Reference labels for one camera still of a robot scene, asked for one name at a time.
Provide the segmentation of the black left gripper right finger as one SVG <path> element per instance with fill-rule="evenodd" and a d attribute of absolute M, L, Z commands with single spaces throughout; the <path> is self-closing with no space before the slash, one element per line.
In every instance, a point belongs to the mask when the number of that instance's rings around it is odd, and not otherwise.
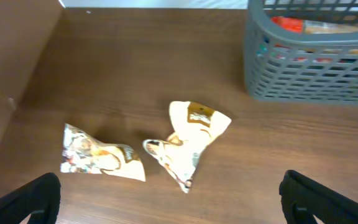
<path fill-rule="evenodd" d="M 288 224 L 358 223 L 358 203 L 295 171 L 286 171 L 279 186 Z"/>

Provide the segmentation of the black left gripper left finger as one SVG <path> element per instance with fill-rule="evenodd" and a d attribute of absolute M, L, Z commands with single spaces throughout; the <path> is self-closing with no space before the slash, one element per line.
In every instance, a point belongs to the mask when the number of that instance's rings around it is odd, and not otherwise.
<path fill-rule="evenodd" d="M 0 198 L 0 223 L 54 224 L 57 221 L 61 184 L 59 178 L 49 172 L 15 189 Z"/>

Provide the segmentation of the cream Pantree snack bag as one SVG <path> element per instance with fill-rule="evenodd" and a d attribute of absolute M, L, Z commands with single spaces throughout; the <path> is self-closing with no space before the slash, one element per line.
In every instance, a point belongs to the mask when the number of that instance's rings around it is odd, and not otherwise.
<path fill-rule="evenodd" d="M 143 147 L 187 194 L 203 151 L 225 132 L 232 119 L 193 101 L 171 102 L 169 117 L 173 133 L 166 140 L 146 139 Z"/>

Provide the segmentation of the red snack bar packet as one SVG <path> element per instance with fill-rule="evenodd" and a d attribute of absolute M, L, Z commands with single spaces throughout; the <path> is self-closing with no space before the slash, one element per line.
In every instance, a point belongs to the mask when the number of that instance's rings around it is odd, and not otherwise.
<path fill-rule="evenodd" d="M 271 21 L 282 29 L 298 34 L 345 34 L 358 32 L 357 26 L 309 21 L 283 16 L 272 17 Z"/>

